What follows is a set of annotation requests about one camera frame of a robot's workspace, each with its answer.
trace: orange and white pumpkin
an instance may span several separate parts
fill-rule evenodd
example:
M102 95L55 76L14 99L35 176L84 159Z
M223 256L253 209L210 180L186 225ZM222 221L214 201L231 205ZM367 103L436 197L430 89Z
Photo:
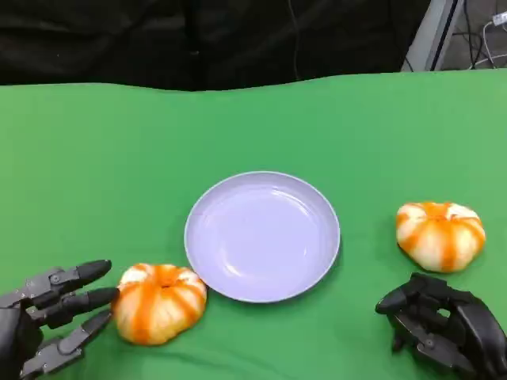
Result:
M187 268L137 264L118 287L116 327L134 344L163 344L195 325L206 308L206 286Z
M456 203L407 203L396 215L399 246L424 269L465 269L486 241L481 219Z

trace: white cable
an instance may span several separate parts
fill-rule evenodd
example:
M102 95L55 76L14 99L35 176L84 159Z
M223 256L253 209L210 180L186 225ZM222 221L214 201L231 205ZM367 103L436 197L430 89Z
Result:
M491 57L491 51L490 51L490 48L488 47L488 41L486 39L486 29L488 28L488 26L490 26L492 24L493 24L493 22L490 21L484 25L484 28L482 28L482 40L484 41L484 46L486 47L488 59L490 60L491 64L493 65L493 68L496 69L497 67L494 65L493 58Z
M294 43L294 55L292 56L292 69L294 70L294 77L296 81L300 81L298 70L298 54L299 54L299 26L298 21L295 18L294 7L292 6L292 0L287 0L288 11L291 14L292 26L294 27L295 43Z
M504 57L507 57L507 54L495 55L494 57L491 57L491 59L504 58ZM480 61L476 62L475 65L477 66L477 65L480 65L481 63L489 62L489 61L490 61L489 58L481 59Z

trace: orange stripe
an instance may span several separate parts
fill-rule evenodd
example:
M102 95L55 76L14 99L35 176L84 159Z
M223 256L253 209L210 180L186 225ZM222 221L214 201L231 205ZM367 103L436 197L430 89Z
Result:
M199 304L201 304L202 306L204 306L204 304L206 303L206 299L204 298L203 293L199 290L198 287L190 285L189 283L180 283L178 284L177 287L191 291L193 295L197 297L197 299L199 300Z
M420 204L420 203L407 203L407 205L408 206L417 207L417 208L420 208L423 211L426 211L425 207L422 204Z
M157 296L156 287L152 282L145 281L140 284L138 309L132 318L132 331L134 340L146 344L150 339L151 313Z
M438 224L444 240L444 251L442 252L440 266L442 272L452 272L457 257L454 225L448 221Z
M178 271L177 267L172 268L165 268L158 266L158 269L162 269L159 273L160 276L158 278L158 284L162 287L170 287L174 285L174 282L176 281L176 274Z
M197 322L197 319L199 319L198 313L181 297L175 288L168 287L162 293L164 298L170 298L181 309L189 325Z
M405 213L396 215L396 228L399 228L408 219L409 219L409 215L407 215Z
M399 246L402 247L402 249L410 256L412 253L412 249L415 248L417 243L419 242L419 239L421 238L421 235L425 232L425 229L428 227L429 222L425 220L421 224L419 224L417 227L415 227L414 231L412 231L412 234L405 239L404 241L399 242Z
M137 269L138 271L146 272L146 267L143 264L136 264L133 266L134 269Z
M484 246L484 240L485 240L484 235L481 234L481 231L479 231L476 226L474 226L473 224L469 224L466 220L463 220L463 219L460 219L459 221L457 221L456 225L469 230L470 233L472 234L472 236L478 242L478 250L482 249L482 247Z
M447 203L432 203L432 202L424 202L422 204L423 208L430 219L445 219L445 215L447 214L448 209L451 204Z

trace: cable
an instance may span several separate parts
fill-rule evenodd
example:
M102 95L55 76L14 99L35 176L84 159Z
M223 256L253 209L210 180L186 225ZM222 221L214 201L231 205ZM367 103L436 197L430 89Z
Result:
M495 55L494 57L491 57L491 59L504 58L504 57L507 57L507 54ZM480 61L478 61L476 63L476 65L480 65L481 63L488 62L488 61L490 61L489 58L481 59Z
M484 28L482 28L482 39L484 40L484 47L486 48L486 52L488 54L488 59L490 60L491 64L493 65L493 68L496 69L497 67L494 65L493 58L491 57L491 51L490 51L490 48L488 47L488 41L486 40L486 29L488 28L488 26L490 26L492 24L493 24L493 22L490 21L484 25Z
M405 62L407 65L409 65L409 69L411 72L414 72L414 67L412 66L412 63L410 63L409 59L405 55Z
M452 35L453 35L453 36L462 36L462 37L463 37L463 39L464 39L464 40L465 40L468 44L469 44L469 43L471 43L471 40L469 40L468 38L471 38L472 36L474 36L474 37L478 37L478 39L479 39L479 41L480 41L480 44L479 44L478 48L472 45L472 47L473 47L475 50L477 50L477 54L475 55L474 61L473 61L473 62L471 62L471 64L473 64L473 65L477 64L478 57L479 57L480 55L484 55L485 57L487 57L487 54L486 54L484 51L482 51L482 47L484 46L484 40L482 39L482 36L481 36L480 34L478 34L478 33L473 33L473 32L472 32L472 33L470 33L470 34L469 34L468 32L454 32Z
M292 56L292 69L294 70L294 77L296 81L300 81L301 77L299 76L298 71L298 54L299 54L299 26L298 21L295 19L294 8L292 7L292 0L287 0L288 3L288 11L291 14L292 26L294 27L294 55Z
M463 11L465 13L465 20L467 21L468 36L471 36L472 31L471 31L471 24L470 24L470 15L468 14L468 0L464 0L464 2L463 2ZM471 39L468 40L468 51L470 52L470 62L472 64L472 69L475 69L474 52L472 51Z

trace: plate rim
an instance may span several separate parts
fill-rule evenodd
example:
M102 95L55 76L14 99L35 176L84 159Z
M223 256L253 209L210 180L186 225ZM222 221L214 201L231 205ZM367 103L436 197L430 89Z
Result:
M325 270L322 272L322 274L319 275L319 276L317 276L316 280L310 282L310 284L306 285L302 290L294 291L290 295L288 295L286 297L283 297L283 298L280 298L280 299L257 300L257 299L249 299L249 298L232 297L231 295L228 295L225 291L221 291L221 290L217 289L216 287L210 285L208 283L208 281L196 271L195 265L194 265L194 263L193 263L190 255L189 255L189 224L190 224L190 219L195 214L194 211L196 210L197 206L199 206L199 204L208 196L208 194L210 192L212 192L214 189L218 188L219 186L223 185L224 183L226 183L228 181L232 181L233 179L238 178L238 177L246 177L246 176L251 176L253 174L256 174L256 175L257 174L269 174L269 175L276 175L276 176L281 176L281 177L288 177L288 178L290 178L292 180L295 180L297 182L300 182L300 183L308 186L309 188L311 188L311 190L313 190L314 192L316 192L317 195L322 198L322 200L324 200L326 206L331 211L331 215L333 216L333 220L334 220L334 222L336 224L336 227L337 227L337 229L336 229L337 240L336 240L336 246L334 247L334 254L333 254L333 257L330 260L329 264L326 266ZM312 287L314 287L315 285L317 285L327 275L327 273L333 267L333 264L336 261L336 259L338 257L338 254L339 254L339 249L340 249L340 244L341 244L341 227L340 227L340 221L338 219L336 211L334 210L334 207L331 204L331 202L315 186L313 186L309 182L306 182L305 180L303 180L303 179L301 179L299 177L296 177L296 176L293 176L293 175L287 174L287 173L282 173L282 172L277 172L277 171L271 171L271 170L253 170L253 171L249 171L249 172L242 172L242 173L234 174L232 176L224 178L223 180L220 180L219 182L217 182L213 186L211 186L208 190L206 190L199 197L199 199L193 204L193 206L192 206L189 214L187 215L187 219L185 221L185 229L184 229L184 233L183 233L183 244L184 244L184 248L185 248L185 255L187 257L187 261L189 262L190 266L192 267L192 270L199 276L199 278L204 282L204 284L207 287L210 287L212 290L216 291L217 293L220 293L224 297L227 297L227 298L230 298L230 299L234 299L234 300L240 301L240 302L248 302L248 303L275 303L275 302L285 301L287 299L291 299L291 298L297 297L298 295L302 295L303 293L306 293Z

